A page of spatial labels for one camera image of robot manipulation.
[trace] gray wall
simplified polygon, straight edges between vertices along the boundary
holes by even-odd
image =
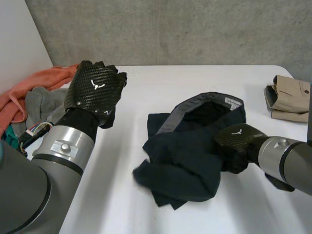
[[[312,80],[311,0],[26,0],[55,65],[269,64]]]

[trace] gray robot arm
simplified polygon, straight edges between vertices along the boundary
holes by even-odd
[[[224,156],[224,171],[237,174],[253,162],[276,188],[289,192],[299,189],[312,195],[312,101],[307,142],[266,136],[247,124],[228,127],[215,140]]]
[[[66,114],[31,161],[0,142],[0,233],[57,234],[96,141],[109,128],[126,74],[83,61],[65,98]]]

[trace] black cloth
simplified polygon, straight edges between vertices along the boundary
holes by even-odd
[[[243,101],[213,92],[184,101],[171,114],[149,114],[143,149],[150,162],[133,170],[135,180],[151,189],[158,206],[177,209],[187,201],[214,197],[223,159],[213,138],[221,129],[243,122]]]

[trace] white wall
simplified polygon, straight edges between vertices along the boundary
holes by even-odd
[[[24,0],[0,0],[0,94],[52,67]]]

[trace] beige fabric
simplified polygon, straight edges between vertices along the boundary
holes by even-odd
[[[308,122],[309,113],[304,114],[290,113],[285,111],[272,110],[272,118],[290,120],[296,122]]]
[[[277,75],[265,88],[265,99],[273,109],[272,118],[308,122],[310,84]]]

